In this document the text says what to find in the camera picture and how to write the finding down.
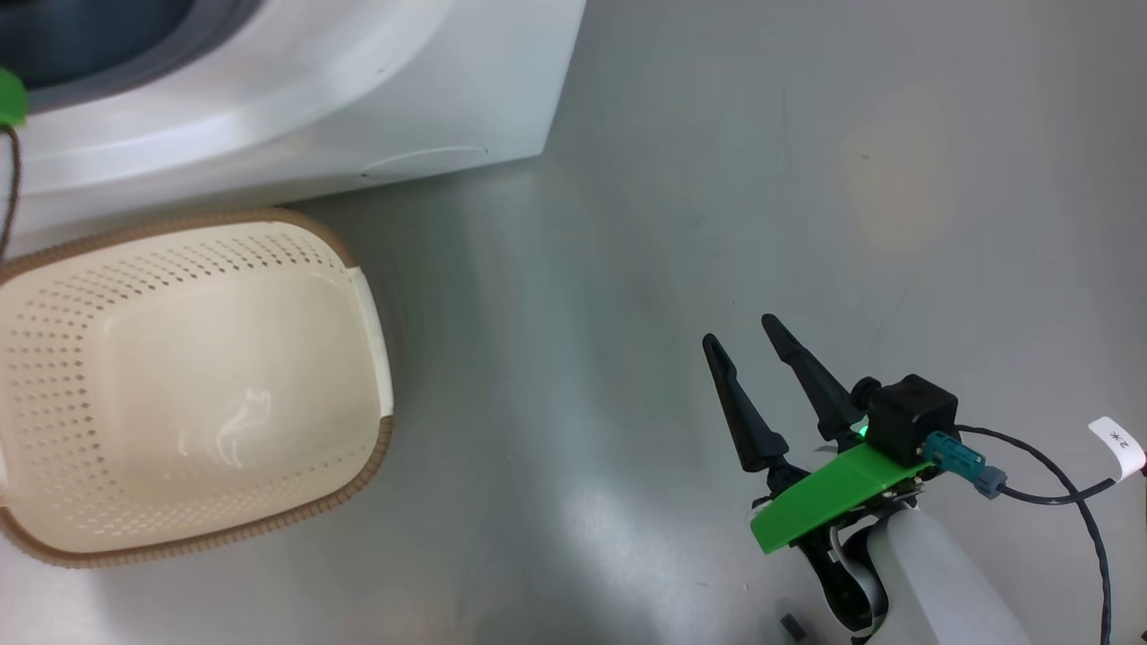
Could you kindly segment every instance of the white label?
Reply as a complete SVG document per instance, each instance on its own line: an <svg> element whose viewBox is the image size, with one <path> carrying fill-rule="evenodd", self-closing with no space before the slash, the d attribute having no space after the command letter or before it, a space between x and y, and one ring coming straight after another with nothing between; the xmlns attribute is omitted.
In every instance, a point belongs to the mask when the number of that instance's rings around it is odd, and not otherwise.
<svg viewBox="0 0 1147 645"><path fill-rule="evenodd" d="M1141 471L1144 465L1147 464L1147 454L1144 454L1144 449L1139 448L1139 442L1136 441L1136 437L1131 436L1131 434L1121 428L1110 418L1103 417L1102 419L1097 419L1089 423L1087 427L1091 428L1091 432L1095 433L1095 436L1103 440L1107 448L1119 460L1122 474L1117 481L1122 482L1128 475Z"/></svg>

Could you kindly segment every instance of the cable connector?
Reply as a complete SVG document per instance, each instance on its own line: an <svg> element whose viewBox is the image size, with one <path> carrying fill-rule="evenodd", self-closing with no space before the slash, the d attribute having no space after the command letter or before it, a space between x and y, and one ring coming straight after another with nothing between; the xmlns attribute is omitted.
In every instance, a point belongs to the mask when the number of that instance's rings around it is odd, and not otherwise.
<svg viewBox="0 0 1147 645"><path fill-rule="evenodd" d="M935 432L924 441L924 458L942 471L955 473L972 482L980 495L996 499L1007 483L1007 473L989 466L984 456L946 433Z"/></svg>

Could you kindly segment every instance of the washing machine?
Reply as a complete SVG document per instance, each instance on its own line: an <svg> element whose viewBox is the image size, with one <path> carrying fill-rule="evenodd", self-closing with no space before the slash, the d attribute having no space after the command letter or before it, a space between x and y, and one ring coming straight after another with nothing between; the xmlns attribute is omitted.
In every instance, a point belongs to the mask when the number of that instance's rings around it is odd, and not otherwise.
<svg viewBox="0 0 1147 645"><path fill-rule="evenodd" d="M0 0L0 64L33 111L11 252L537 155L583 8Z"/></svg>

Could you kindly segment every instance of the green clip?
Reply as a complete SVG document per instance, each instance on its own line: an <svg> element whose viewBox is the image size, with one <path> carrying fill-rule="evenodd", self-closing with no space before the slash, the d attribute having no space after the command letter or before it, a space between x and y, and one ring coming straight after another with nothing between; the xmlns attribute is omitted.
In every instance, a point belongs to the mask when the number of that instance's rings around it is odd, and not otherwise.
<svg viewBox="0 0 1147 645"><path fill-rule="evenodd" d="M19 78L0 68L0 126L19 127L28 117L28 90Z"/></svg>
<svg viewBox="0 0 1147 645"><path fill-rule="evenodd" d="M772 553L931 465L905 468L863 443L777 496L749 527L760 549Z"/></svg>

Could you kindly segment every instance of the laundry basket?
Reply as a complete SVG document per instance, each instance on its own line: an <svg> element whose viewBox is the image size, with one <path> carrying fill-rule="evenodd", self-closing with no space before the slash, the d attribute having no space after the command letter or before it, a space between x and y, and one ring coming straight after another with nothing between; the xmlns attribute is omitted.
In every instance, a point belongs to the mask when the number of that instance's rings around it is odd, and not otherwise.
<svg viewBox="0 0 1147 645"><path fill-rule="evenodd" d="M391 432L369 288L280 209L0 270L0 530L67 567L243 539L346 502Z"/></svg>

